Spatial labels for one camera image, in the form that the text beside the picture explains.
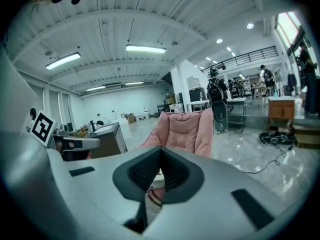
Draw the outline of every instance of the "backpack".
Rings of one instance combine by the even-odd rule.
[[[219,86],[219,80],[218,78],[210,79],[208,84],[208,95],[211,104],[214,104],[216,102],[221,102],[224,100],[224,92],[221,90]]]

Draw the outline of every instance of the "black pants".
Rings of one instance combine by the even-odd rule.
[[[305,94],[304,110],[307,113],[315,114],[317,97],[317,78],[315,73],[305,73],[305,85],[307,86],[307,91]]]

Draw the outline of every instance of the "sink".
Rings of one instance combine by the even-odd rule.
[[[96,133],[104,132],[104,131],[110,130],[112,127],[113,127],[113,125],[107,125],[107,126],[99,128],[94,133],[96,134]]]

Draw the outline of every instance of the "recessed ceiling light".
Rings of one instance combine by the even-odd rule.
[[[130,86],[130,85],[140,85],[143,84],[144,82],[127,82],[125,83],[126,86]]]
[[[70,61],[79,59],[80,57],[81,57],[80,53],[76,52],[76,53],[70,54],[68,56],[65,56],[65,57],[57,59],[56,61],[46,65],[45,68],[47,70],[52,70],[52,69],[54,69],[54,68],[56,68],[56,67],[58,67],[58,66],[60,66],[62,64],[65,64],[65,63],[68,63]]]
[[[250,29],[252,29],[254,26],[255,26],[255,24],[249,23],[249,24],[246,26],[246,28],[247,28],[248,30],[250,30]]]
[[[86,89],[87,92],[89,91],[94,91],[94,90],[99,90],[99,89],[104,89],[106,88],[105,86],[99,86],[99,87],[94,87],[94,88],[90,88],[90,89]]]
[[[167,49],[165,48],[158,48],[158,47],[144,46],[144,45],[133,45],[133,44],[127,44],[125,46],[125,49],[127,51],[134,51],[134,52],[151,52],[151,53],[160,53],[160,54],[164,54],[167,51]]]

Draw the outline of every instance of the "stairs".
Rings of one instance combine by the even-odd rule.
[[[320,150],[320,127],[293,125],[298,148]]]

